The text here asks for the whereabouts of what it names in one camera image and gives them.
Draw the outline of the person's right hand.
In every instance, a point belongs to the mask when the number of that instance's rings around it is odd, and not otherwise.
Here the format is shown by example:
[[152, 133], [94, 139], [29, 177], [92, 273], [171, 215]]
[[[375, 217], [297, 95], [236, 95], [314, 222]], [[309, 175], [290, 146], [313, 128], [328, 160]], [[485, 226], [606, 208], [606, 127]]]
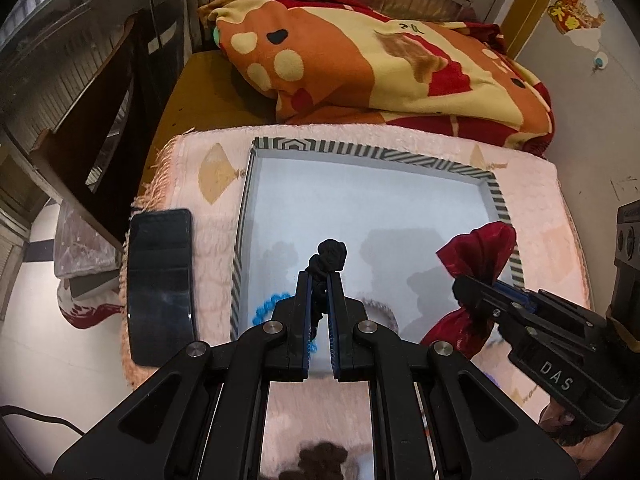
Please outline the person's right hand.
[[553, 399], [540, 413], [538, 426], [558, 442], [579, 466], [587, 469], [604, 456], [624, 428], [619, 422], [614, 422], [598, 434], [580, 436], [575, 416]]

